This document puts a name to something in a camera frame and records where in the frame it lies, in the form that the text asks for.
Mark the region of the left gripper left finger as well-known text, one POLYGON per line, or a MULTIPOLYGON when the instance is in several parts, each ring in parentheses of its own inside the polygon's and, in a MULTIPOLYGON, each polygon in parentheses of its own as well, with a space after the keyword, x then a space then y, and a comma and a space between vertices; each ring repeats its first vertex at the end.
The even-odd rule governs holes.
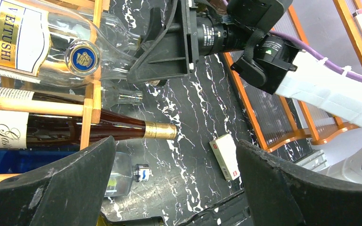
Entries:
POLYGON ((113 137, 0 182, 0 226, 94 226, 115 158, 113 137))

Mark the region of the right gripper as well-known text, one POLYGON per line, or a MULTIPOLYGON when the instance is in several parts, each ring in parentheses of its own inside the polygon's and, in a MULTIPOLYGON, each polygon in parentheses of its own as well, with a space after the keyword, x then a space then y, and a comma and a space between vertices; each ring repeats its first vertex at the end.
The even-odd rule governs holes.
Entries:
POLYGON ((172 0, 163 16, 152 8, 148 30, 136 52, 137 60, 127 75, 129 83, 185 77, 200 56, 241 50, 248 34, 227 16, 198 12, 207 0, 172 0))

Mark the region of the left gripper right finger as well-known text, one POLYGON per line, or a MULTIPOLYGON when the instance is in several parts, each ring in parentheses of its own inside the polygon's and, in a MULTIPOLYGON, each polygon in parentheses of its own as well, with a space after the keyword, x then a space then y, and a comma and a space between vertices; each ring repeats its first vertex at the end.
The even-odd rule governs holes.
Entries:
POLYGON ((236 159, 256 226, 362 226, 362 184, 293 164, 246 140, 236 159))

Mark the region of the clear labelled liquor bottle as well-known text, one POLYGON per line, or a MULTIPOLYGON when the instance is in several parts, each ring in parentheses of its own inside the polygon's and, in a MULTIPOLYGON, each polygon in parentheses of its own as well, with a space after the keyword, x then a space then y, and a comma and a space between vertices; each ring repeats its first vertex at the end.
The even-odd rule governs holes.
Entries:
POLYGON ((126 80, 140 36, 118 17, 74 11, 43 0, 0 0, 0 76, 76 88, 126 80))

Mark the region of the dark green black-cap wine bottle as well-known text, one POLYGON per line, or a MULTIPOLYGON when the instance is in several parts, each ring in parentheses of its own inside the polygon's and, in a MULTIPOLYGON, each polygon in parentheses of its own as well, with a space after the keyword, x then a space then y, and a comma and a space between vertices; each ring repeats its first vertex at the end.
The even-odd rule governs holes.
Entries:
POLYGON ((140 218, 133 220, 110 221, 103 213, 99 214, 96 226, 164 226, 162 217, 140 218))

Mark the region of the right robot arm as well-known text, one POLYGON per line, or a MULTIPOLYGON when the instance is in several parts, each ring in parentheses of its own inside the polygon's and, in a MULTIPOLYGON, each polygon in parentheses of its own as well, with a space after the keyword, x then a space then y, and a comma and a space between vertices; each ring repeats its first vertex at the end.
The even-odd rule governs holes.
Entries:
POLYGON ((294 37, 273 31, 292 2, 229 0, 226 15, 198 13, 197 0, 150 11, 129 83, 188 76, 200 56, 241 50, 231 64, 248 84, 300 100, 362 128, 362 75, 342 69, 294 37))

